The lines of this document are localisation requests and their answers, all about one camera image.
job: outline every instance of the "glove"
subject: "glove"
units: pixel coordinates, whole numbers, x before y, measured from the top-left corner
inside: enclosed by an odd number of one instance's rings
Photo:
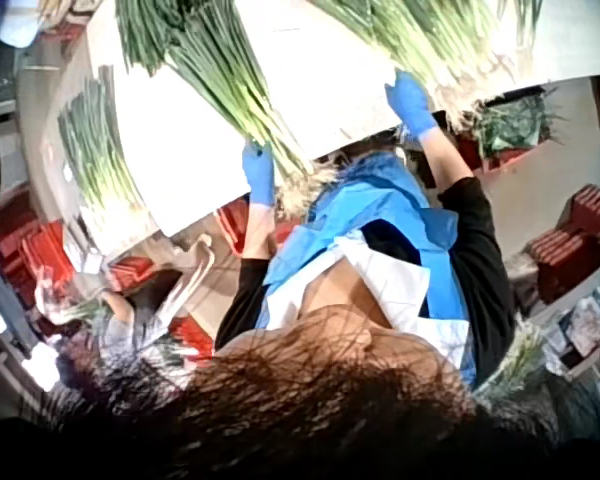
[[[273,207],[276,204],[276,192],[271,144],[267,142],[262,148],[256,142],[247,142],[242,151],[242,169],[251,187],[251,203]]]
[[[389,106],[407,126],[409,133],[419,137],[437,127],[427,106],[427,96],[410,73],[396,69],[396,85],[385,85]]]

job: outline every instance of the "blue apron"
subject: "blue apron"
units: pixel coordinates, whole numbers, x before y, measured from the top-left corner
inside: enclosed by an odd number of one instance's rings
[[[449,258],[457,238],[457,214],[430,208],[413,175],[389,153],[373,154],[357,162],[316,201],[308,222],[293,230],[271,261],[264,281],[269,286],[267,296],[329,248],[335,237],[374,220],[396,227],[420,253],[421,265],[430,270],[429,317],[468,321],[464,295]],[[266,328],[269,323],[266,302],[265,297],[256,328]],[[473,355],[465,357],[462,370],[470,380],[475,377]]]

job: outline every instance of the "work surface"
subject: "work surface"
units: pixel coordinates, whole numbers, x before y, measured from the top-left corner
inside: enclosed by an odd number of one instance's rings
[[[307,158],[398,123],[384,97],[391,62],[338,22],[305,0],[236,4],[272,103]],[[511,18],[494,48],[509,49],[514,32]],[[187,83],[166,67],[153,78],[141,68],[127,72],[114,0],[105,0],[88,25],[87,45],[93,74],[100,65],[114,66],[125,158],[158,228],[173,235],[248,191],[243,139]],[[502,92],[600,75],[600,0],[545,0],[534,57],[515,82],[503,81]],[[75,76],[70,70],[65,75]],[[57,103],[75,93],[60,89]]]

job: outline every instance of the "hand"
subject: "hand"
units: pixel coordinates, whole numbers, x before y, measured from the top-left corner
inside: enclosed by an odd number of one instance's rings
[[[385,85],[389,106],[400,117],[414,137],[437,127],[427,106],[427,96],[413,76],[396,69],[395,86]]]
[[[271,144],[267,142],[262,148],[256,142],[248,142],[242,151],[242,169],[251,187],[251,203],[273,207],[276,194]]]

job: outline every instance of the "black long-sleeve shirt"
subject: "black long-sleeve shirt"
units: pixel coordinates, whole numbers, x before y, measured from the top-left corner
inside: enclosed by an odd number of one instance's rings
[[[491,375],[506,354],[515,330],[509,281],[496,242],[491,205],[476,178],[464,178],[440,195],[442,206],[458,213],[458,238],[449,251],[464,292],[476,361],[476,385]],[[393,225],[376,220],[362,229],[369,248],[420,265],[420,255]],[[238,293],[218,331],[216,349],[252,330],[267,291],[268,260],[242,261]],[[420,311],[428,316],[426,300]]]

